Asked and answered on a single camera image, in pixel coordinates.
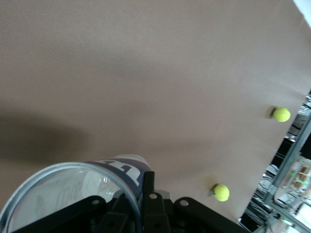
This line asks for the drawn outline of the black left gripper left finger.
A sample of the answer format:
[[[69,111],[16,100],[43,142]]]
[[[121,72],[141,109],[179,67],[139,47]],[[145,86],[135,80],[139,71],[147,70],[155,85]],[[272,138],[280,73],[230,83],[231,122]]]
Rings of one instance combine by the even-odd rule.
[[[141,215],[136,198],[117,191],[101,220],[102,233],[140,233]]]

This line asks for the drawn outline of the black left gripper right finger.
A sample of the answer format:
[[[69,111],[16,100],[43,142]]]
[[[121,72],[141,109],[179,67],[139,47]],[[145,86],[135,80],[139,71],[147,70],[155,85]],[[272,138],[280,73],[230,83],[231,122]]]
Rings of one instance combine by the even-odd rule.
[[[171,232],[164,199],[155,191],[155,173],[153,171],[147,171],[144,174],[142,223],[144,233]]]

